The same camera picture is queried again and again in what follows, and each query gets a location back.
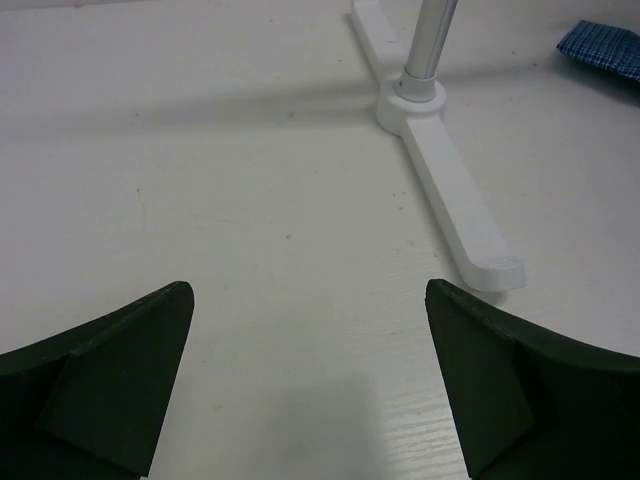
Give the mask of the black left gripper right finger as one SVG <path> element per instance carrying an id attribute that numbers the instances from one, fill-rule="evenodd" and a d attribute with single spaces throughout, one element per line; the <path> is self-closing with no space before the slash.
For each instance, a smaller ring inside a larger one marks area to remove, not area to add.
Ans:
<path id="1" fill-rule="evenodd" d="M 443 279 L 428 282 L 425 307 L 470 478 L 638 478 L 638 358 Z"/>

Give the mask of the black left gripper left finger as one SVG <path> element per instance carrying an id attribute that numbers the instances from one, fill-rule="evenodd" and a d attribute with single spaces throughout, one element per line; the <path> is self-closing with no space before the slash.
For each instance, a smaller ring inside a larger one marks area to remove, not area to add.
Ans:
<path id="1" fill-rule="evenodd" d="M 2 354 L 2 478 L 147 477 L 193 312 L 176 281 Z"/>

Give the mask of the blue plaid shirt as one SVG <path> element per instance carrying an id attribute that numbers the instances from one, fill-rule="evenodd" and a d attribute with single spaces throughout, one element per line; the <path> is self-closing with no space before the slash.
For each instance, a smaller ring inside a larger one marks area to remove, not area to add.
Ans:
<path id="1" fill-rule="evenodd" d="M 556 49 L 586 65 L 639 80 L 639 35 L 631 30 L 580 20 Z"/>

